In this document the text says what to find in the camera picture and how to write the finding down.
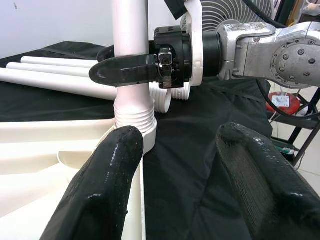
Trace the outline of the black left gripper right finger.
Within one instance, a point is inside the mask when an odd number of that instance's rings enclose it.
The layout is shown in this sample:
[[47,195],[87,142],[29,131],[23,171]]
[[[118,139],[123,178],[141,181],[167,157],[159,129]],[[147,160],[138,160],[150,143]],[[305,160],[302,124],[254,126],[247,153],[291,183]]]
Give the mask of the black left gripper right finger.
[[319,195],[267,137],[230,122],[216,145],[252,239],[319,239]]

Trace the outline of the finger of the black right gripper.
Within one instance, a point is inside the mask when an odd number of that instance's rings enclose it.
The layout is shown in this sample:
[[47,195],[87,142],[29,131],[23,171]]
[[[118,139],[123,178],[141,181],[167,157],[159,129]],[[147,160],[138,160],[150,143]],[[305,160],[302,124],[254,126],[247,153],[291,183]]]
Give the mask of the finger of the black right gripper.
[[89,78],[116,88],[154,82],[159,78],[158,57],[143,54],[109,58],[94,65]]
[[101,49],[96,56],[96,60],[100,63],[102,61],[105,61],[107,59],[111,59],[114,57],[115,57],[115,49],[114,49],[114,45],[111,45]]

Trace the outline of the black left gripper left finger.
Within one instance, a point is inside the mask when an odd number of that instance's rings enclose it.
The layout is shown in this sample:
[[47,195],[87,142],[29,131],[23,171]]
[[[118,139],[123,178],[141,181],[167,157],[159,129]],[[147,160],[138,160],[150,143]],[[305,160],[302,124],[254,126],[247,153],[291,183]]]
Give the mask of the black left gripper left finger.
[[73,177],[42,240],[119,240],[144,140],[134,126],[113,130]]

